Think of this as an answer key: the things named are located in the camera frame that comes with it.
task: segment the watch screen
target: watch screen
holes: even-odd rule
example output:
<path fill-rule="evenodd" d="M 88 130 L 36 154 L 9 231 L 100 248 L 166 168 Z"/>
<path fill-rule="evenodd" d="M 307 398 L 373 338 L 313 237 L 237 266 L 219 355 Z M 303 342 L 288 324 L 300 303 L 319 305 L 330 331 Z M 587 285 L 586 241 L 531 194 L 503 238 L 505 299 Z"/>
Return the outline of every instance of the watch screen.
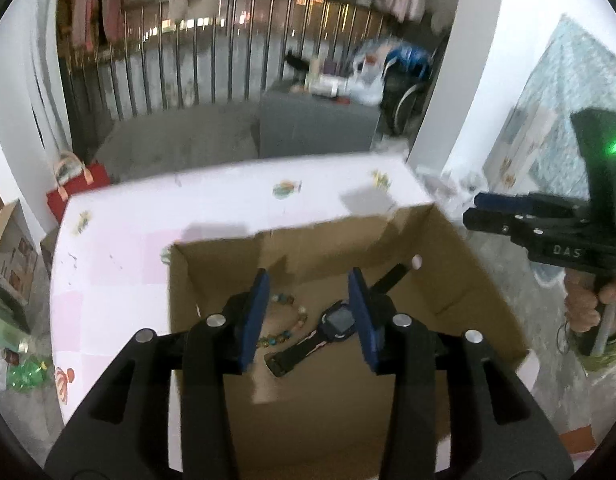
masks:
<path fill-rule="evenodd" d="M 345 306 L 338 308 L 335 312 L 330 314 L 326 320 L 330 323 L 338 333 L 344 333 L 349 330 L 355 324 L 355 318 L 352 316 L 352 312 Z"/>

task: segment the open cardboard box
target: open cardboard box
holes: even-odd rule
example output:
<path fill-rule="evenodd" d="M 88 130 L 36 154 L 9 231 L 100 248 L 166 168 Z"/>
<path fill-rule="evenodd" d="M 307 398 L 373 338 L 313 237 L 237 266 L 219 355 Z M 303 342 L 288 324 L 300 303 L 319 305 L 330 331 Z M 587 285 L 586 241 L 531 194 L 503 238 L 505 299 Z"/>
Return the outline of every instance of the open cardboard box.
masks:
<path fill-rule="evenodd" d="M 284 292 L 306 307 L 305 332 L 319 314 L 347 297 L 347 273 L 360 267 L 367 283 L 416 254 L 422 266 L 390 292 L 395 307 L 431 330 L 460 335 L 480 330 L 500 357 L 516 367 L 527 347 L 508 305 L 468 247 L 431 205 L 384 217 L 345 218 L 252 238 L 204 240 L 173 248 L 170 317 L 173 332 L 220 312 L 229 296 L 246 291 L 259 267 L 271 294 Z M 294 310 L 269 304 L 262 333 L 292 323 Z M 293 337 L 279 349 L 298 341 Z M 357 336 L 315 352 L 283 378 L 259 349 L 244 376 L 226 376 L 230 430 L 243 479 L 372 478 L 379 472 L 394 377 L 373 375 Z M 437 433 L 448 434 L 448 401 L 438 372 Z"/>
<path fill-rule="evenodd" d="M 15 224 L 19 201 L 3 203 L 0 196 L 0 289 L 22 306 L 28 303 L 37 252 Z"/>

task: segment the red bag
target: red bag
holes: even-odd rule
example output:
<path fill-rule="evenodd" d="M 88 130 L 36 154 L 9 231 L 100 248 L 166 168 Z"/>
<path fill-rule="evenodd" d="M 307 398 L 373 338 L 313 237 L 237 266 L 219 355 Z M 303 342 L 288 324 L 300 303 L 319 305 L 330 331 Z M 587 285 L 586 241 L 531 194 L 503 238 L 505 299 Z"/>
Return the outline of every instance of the red bag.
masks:
<path fill-rule="evenodd" d="M 62 152 L 62 159 L 54 166 L 55 178 L 57 178 L 61 168 L 63 168 L 64 165 L 71 160 L 76 161 L 82 166 L 82 174 L 73 177 L 63 186 L 61 186 L 59 181 L 57 181 L 57 189 L 46 194 L 48 199 L 48 207 L 59 223 L 61 223 L 62 218 L 64 217 L 68 199 L 72 195 L 110 185 L 110 177 L 106 173 L 106 169 L 102 164 L 96 162 L 95 164 L 91 164 L 86 167 L 86 165 L 80 161 L 74 153 L 71 152 Z"/>

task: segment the bag handle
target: bag handle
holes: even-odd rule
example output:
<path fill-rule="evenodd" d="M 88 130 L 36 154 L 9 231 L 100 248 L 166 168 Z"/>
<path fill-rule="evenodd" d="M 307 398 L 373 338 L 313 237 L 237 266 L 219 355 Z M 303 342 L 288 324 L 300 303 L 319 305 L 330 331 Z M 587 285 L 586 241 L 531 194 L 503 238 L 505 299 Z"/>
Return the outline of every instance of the bag handle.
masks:
<path fill-rule="evenodd" d="M 66 191 L 66 188 L 64 186 L 59 185 L 59 180 L 57 179 L 57 175 L 59 174 L 59 171 L 61 170 L 61 168 L 63 168 L 66 164 L 68 164 L 69 161 L 72 160 L 73 162 L 78 163 L 82 167 L 83 178 L 86 181 L 86 184 L 88 186 L 91 186 L 92 183 L 95 182 L 95 180 L 93 179 L 92 173 L 90 172 L 90 170 L 86 168 L 86 165 L 73 152 L 61 151 L 59 155 L 60 155 L 59 162 L 57 162 L 53 168 L 54 179 L 57 182 L 57 191 L 59 192 L 59 196 L 62 198 L 64 202 L 67 202 L 69 198 L 68 192 Z"/>

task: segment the silver bolt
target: silver bolt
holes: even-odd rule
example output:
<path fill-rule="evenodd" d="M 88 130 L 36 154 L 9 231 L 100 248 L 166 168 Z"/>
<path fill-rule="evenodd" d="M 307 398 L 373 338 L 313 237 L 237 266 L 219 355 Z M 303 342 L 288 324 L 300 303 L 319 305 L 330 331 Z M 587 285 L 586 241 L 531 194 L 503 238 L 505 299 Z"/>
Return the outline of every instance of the silver bolt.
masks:
<path fill-rule="evenodd" d="M 217 328 L 218 326 L 223 326 L 225 322 L 226 317 L 224 316 L 224 314 L 211 314 L 206 318 L 206 324 L 214 328 Z"/>
<path fill-rule="evenodd" d="M 396 326 L 405 328 L 412 325 L 412 318 L 408 314 L 395 314 L 392 316 L 392 322 L 395 323 Z"/>
<path fill-rule="evenodd" d="M 149 328 L 143 328 L 134 335 L 134 340 L 138 343 L 147 343 L 152 339 L 153 336 L 154 333 L 152 332 L 152 330 L 150 330 Z"/>
<path fill-rule="evenodd" d="M 483 341 L 483 334 L 479 330 L 468 330 L 464 337 L 471 343 L 479 344 Z"/>

